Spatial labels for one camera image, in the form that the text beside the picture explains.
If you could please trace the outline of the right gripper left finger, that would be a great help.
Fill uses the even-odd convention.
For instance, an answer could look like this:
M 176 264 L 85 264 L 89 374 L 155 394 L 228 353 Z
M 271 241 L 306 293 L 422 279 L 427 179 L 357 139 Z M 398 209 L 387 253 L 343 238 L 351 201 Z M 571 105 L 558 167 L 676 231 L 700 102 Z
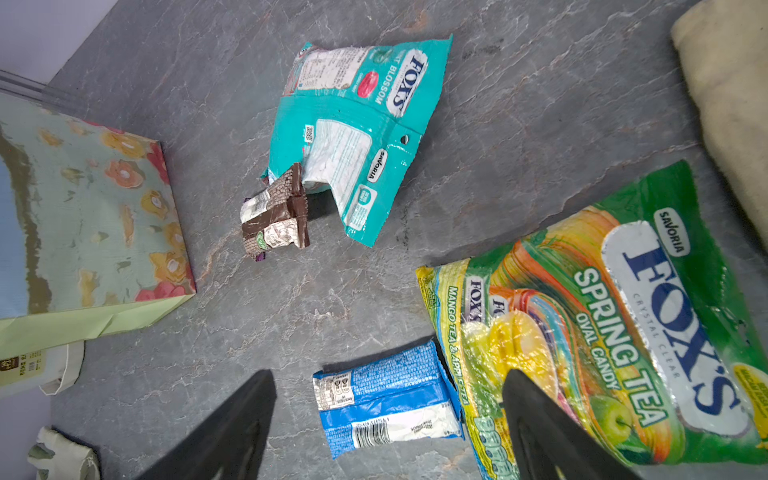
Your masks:
M 277 399 L 273 373 L 260 370 L 141 479 L 256 479 Z

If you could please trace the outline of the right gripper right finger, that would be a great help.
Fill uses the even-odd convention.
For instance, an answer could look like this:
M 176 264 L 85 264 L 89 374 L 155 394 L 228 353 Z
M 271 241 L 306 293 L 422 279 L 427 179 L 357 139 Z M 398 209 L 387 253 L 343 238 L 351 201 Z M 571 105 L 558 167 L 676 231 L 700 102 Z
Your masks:
M 503 405 L 522 479 L 636 479 L 524 372 L 510 371 Z

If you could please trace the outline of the yellow green spring tea bag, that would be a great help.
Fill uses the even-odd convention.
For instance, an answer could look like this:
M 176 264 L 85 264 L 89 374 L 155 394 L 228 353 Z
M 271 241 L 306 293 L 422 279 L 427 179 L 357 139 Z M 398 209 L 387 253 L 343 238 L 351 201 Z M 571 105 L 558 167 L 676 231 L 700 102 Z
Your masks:
M 625 465 L 766 462 L 767 357 L 687 162 L 417 278 L 483 478 L 519 475 L 512 370 Z

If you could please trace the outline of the blue snack packet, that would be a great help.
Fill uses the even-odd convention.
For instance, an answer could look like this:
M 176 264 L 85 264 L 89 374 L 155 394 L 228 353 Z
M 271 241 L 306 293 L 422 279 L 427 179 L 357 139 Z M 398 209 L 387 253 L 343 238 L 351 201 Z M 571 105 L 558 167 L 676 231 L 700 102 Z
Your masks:
M 458 396 L 433 340 L 312 376 L 331 457 L 421 439 L 463 438 Z

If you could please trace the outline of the brown chocolate bar wrapper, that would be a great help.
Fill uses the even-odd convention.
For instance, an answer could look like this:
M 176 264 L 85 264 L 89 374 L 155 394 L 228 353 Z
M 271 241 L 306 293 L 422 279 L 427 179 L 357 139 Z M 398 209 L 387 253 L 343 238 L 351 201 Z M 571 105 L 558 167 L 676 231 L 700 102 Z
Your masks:
M 295 163 L 243 202 L 240 223 L 246 255 L 254 261 L 262 261 L 270 250 L 289 245 L 299 249 L 308 247 L 308 214 L 302 166 Z

